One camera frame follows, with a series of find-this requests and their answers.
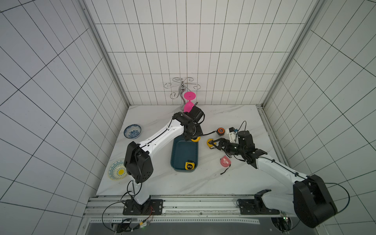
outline decorative plate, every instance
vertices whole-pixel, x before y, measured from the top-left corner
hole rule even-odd
[[[135,139],[137,138],[141,133],[141,127],[137,124],[132,124],[127,126],[127,128],[124,130],[124,136],[128,139]]]
[[[127,175],[124,160],[116,160],[108,168],[108,177],[112,180],[119,180]]]

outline white marble surface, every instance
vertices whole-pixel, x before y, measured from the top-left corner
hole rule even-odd
[[[177,106],[141,105],[131,106],[127,112],[120,134],[108,167],[118,159],[124,159],[128,144],[133,141],[123,135],[124,129],[130,124],[139,124],[141,134],[134,139],[141,142],[166,125]],[[201,105],[205,113],[205,121],[201,124],[203,133],[217,130],[219,127],[239,128],[243,120],[247,121],[247,130],[252,134],[256,148],[267,151],[276,157],[269,136],[255,105]],[[206,141],[217,139],[216,133],[203,136],[199,141],[199,162],[193,172],[177,172],[170,165],[172,141],[154,155],[152,176],[143,183],[149,188],[151,195],[229,195],[255,194],[263,189],[282,192],[285,187],[270,175],[254,169],[235,158],[231,158],[231,167],[220,175],[225,168],[220,165],[223,151],[209,149]],[[118,196],[126,192],[130,177],[113,181],[107,176],[107,169],[99,185],[98,196]]]

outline grid tile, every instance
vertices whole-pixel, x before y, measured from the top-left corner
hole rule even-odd
[[[205,96],[198,98],[200,102],[257,104],[273,84],[275,77],[269,74],[278,73],[312,4],[303,0],[161,0],[160,4],[145,0],[107,6],[96,0],[89,3],[89,10],[116,72],[132,75],[122,81],[131,103],[180,104],[180,100],[168,100],[169,94],[154,91],[168,92],[162,87],[173,77],[197,79],[199,74],[213,74],[210,86],[210,79],[207,85],[205,80],[197,81]],[[146,79],[150,77],[146,74],[161,73],[168,79]],[[249,88],[250,80],[243,76],[240,81],[236,75],[246,73],[267,76],[261,76],[260,88]]]
[[[90,3],[108,13],[94,18],[117,36],[106,46],[124,51],[130,27],[114,25],[128,23],[123,4]],[[0,227],[12,233],[22,213],[31,219],[21,219],[18,232],[75,234],[119,133],[112,119],[120,125],[126,101],[76,0],[3,1],[0,11],[0,203],[10,218]],[[123,57],[114,64],[128,73]]]
[[[376,172],[374,11],[373,1],[328,1],[265,105],[291,166],[348,190],[348,208],[325,222],[331,234],[375,228],[376,188],[367,183]],[[298,104],[292,111],[290,95]],[[344,208],[346,192],[327,186]]]

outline plastic tray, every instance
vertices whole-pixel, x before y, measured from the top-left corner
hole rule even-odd
[[[192,172],[194,171],[199,161],[199,143],[186,141],[183,135],[179,135],[174,139],[171,153],[171,166],[174,170],[179,172]],[[186,170],[185,163],[193,162],[193,170]]]

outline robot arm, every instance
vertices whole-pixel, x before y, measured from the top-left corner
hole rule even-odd
[[[283,194],[273,194],[271,190],[257,193],[254,200],[256,211],[262,212],[268,208],[287,212],[296,215],[311,228],[337,214],[336,205],[320,177],[297,172],[277,162],[265,151],[255,148],[249,131],[239,131],[238,140],[236,144],[220,138],[209,141],[209,144],[227,154],[241,155],[246,163],[266,172],[287,187]]]
[[[145,182],[153,173],[152,157],[175,137],[183,134],[186,140],[203,135],[200,123],[202,110],[193,106],[190,112],[178,112],[161,130],[148,139],[136,144],[132,141],[125,155],[124,166],[135,183]]]

